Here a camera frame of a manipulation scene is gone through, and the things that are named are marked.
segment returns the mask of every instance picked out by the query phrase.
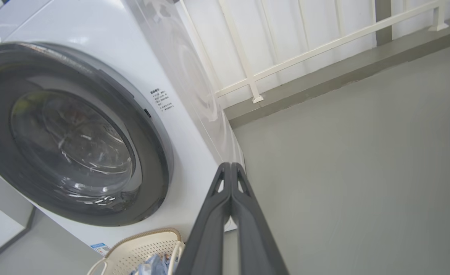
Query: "white washing machine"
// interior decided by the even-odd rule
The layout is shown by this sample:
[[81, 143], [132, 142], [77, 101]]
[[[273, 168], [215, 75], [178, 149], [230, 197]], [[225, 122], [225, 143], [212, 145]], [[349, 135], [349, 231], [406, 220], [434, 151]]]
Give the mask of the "white washing machine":
[[0, 9], [0, 176], [103, 252], [156, 228], [186, 239], [218, 165], [244, 164], [174, 5]]

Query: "railing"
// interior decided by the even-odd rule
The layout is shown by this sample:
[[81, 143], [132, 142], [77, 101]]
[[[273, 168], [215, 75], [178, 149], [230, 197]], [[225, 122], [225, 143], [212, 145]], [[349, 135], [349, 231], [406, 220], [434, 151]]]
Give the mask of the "railing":
[[[344, 15], [342, 13], [342, 8], [341, 8], [341, 3], [342, 0], [335, 0], [335, 12], [336, 12], [336, 17], [337, 17], [337, 28], [339, 30], [340, 33], [340, 38], [336, 39], [336, 40], [332, 40], [324, 45], [321, 45], [315, 49], [311, 49], [308, 52], [304, 52], [298, 56], [295, 56], [293, 58], [290, 58], [286, 61], [282, 61], [282, 62], [278, 62], [278, 58], [277, 58], [277, 41], [275, 39], [275, 35], [273, 33], [273, 29], [271, 27], [271, 20], [270, 20], [270, 15], [269, 15], [269, 11], [267, 9], [267, 5], [265, 4], [266, 0], [260, 0], [261, 1], [261, 8], [265, 14], [265, 19], [266, 19], [266, 25], [267, 25], [267, 29], [269, 31], [269, 35], [272, 38], [272, 46], [274, 49], [273, 52], [273, 61], [276, 63], [274, 66], [261, 71], [260, 73], [256, 73], [254, 74], [252, 69], [251, 69], [251, 64], [250, 62], [247, 60], [247, 56], [245, 54], [244, 51], [244, 47], [242, 45], [242, 42], [240, 40], [239, 37], [239, 33], [237, 31], [237, 27], [235, 26], [235, 21], [232, 17], [232, 14], [230, 12], [230, 9], [227, 5], [227, 0], [218, 0], [219, 5], [221, 7], [221, 11], [223, 12], [223, 15], [225, 17], [225, 21], [227, 23], [228, 26], [228, 30], [230, 31], [231, 37], [232, 37], [232, 41], [235, 45], [235, 49], [237, 50], [237, 54], [239, 56], [239, 61], [242, 65], [242, 68], [244, 70], [245, 73], [245, 79], [240, 80], [239, 82], [229, 85], [227, 87], [223, 87], [222, 84], [220, 83], [219, 77], [213, 67], [213, 64], [211, 63], [209, 54], [206, 50], [206, 48], [204, 47], [204, 44], [202, 42], [201, 37], [199, 36], [199, 33], [196, 29], [196, 26], [193, 23], [192, 18], [190, 17], [188, 10], [186, 8], [185, 2], [184, 0], [181, 0], [181, 5], [183, 7], [183, 11], [187, 17], [188, 22], [190, 23], [190, 26], [192, 28], [192, 31], [195, 35], [195, 37], [197, 38], [197, 41], [199, 43], [199, 47], [201, 48], [202, 52], [204, 53], [204, 62], [207, 63], [209, 70], [211, 70], [209, 73], [211, 75], [211, 77], [214, 78], [214, 81], [220, 86], [220, 90], [216, 92], [216, 96], [220, 97], [223, 96], [225, 94], [228, 94], [230, 92], [235, 91], [236, 89], [239, 89], [241, 87], [250, 86], [250, 89], [252, 91], [252, 95], [253, 95], [253, 102], [257, 103], [259, 101], [263, 100], [263, 97], [259, 94], [259, 91], [257, 89], [257, 85], [256, 85], [256, 81], [263, 79], [269, 75], [272, 75], [274, 73], [278, 73], [281, 70], [284, 70], [285, 68], [288, 68], [290, 66], [293, 66], [295, 64], [298, 64], [299, 62], [305, 61], [311, 57], [314, 57], [316, 55], [319, 55], [321, 53], [327, 52], [335, 47], [338, 47], [340, 45], [343, 45], [345, 43], [351, 42], [353, 40], [356, 40], [358, 38], [361, 38], [363, 36], [366, 36], [370, 33], [376, 32], [378, 30], [381, 30], [383, 28], [386, 28], [388, 26], [392, 26], [395, 23], [401, 22], [403, 20], [409, 19], [411, 17], [414, 17], [418, 14], [422, 14], [423, 12], [429, 11], [429, 10], [433, 10], [434, 11], [434, 23], [431, 26], [431, 28], [429, 30], [431, 31], [439, 31], [441, 29], [447, 28], [448, 26], [444, 23], [445, 18], [444, 18], [444, 13], [445, 13], [445, 8], [446, 8], [446, 0], [434, 0], [432, 2], [426, 3], [424, 5], [421, 5], [419, 7], [413, 8], [413, 9], [409, 9], [408, 10], [408, 0], [403, 0], [403, 12], [396, 14], [394, 16], [391, 16], [389, 18], [386, 18], [382, 21], [376, 21], [376, 13], [375, 13], [375, 0], [371, 0], [371, 8], [372, 8], [372, 14], [373, 14], [373, 21], [372, 24], [370, 26], [364, 27], [362, 29], [359, 29], [353, 33], [350, 34], [346, 34], [345, 33], [345, 24], [344, 24]], [[298, 11], [300, 13], [301, 16], [301, 20], [303, 23], [303, 31], [304, 31], [304, 35], [305, 35], [305, 40], [306, 40], [306, 44], [307, 47], [309, 49], [309, 44], [308, 44], [308, 32], [307, 32], [307, 23], [308, 20], [305, 17], [305, 14], [303, 14], [303, 0], [298, 0], [298, 5], [300, 7], [300, 10]]]

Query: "basket rim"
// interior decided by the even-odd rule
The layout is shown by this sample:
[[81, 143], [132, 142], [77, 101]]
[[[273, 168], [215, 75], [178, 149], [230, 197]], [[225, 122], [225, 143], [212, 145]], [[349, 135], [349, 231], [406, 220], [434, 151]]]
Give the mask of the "basket rim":
[[177, 229], [175, 229], [175, 228], [161, 228], [161, 229], [157, 229], [157, 230], [147, 231], [147, 232], [144, 232], [144, 233], [139, 233], [137, 235], [133, 235], [133, 236], [130, 236], [128, 238], [120, 240], [120, 242], [118, 242], [117, 244], [113, 245], [113, 247], [111, 247], [110, 251], [108, 251], [108, 253], [106, 253], [104, 258], [108, 259], [110, 254], [113, 251], [115, 251], [115, 249], [118, 248], [120, 245], [124, 244], [125, 242], [132, 241], [134, 239], [145, 237], [145, 236], [149, 236], [149, 235], [153, 235], [153, 234], [158, 234], [158, 233], [174, 233], [177, 236], [177, 241], [178, 242], [182, 242], [181, 234], [179, 233], [179, 231], [177, 231]]

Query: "clothes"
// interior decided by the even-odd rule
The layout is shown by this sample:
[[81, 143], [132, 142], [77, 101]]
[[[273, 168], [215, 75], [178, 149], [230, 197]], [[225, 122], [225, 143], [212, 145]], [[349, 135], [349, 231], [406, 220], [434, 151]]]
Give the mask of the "clothes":
[[[140, 264], [137, 268], [138, 275], [167, 275], [169, 272], [169, 264], [170, 264], [170, 257], [169, 255], [165, 255], [160, 258], [158, 254], [155, 254], [154, 256], [150, 257], [147, 261], [145, 261], [143, 264]], [[174, 271], [176, 271], [178, 259], [176, 258], [176, 263], [174, 264]]]

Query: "beige plastic basket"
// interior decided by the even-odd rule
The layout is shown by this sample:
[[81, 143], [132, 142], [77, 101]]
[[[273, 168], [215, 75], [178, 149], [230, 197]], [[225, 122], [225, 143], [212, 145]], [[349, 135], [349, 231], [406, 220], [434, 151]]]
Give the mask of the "beige plastic basket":
[[176, 255], [181, 256], [183, 248], [181, 234], [174, 228], [141, 233], [118, 242], [104, 258], [92, 266], [87, 275], [93, 275], [103, 263], [101, 275], [129, 275], [139, 264], [155, 254], [161, 257], [164, 254], [171, 255], [171, 275]]

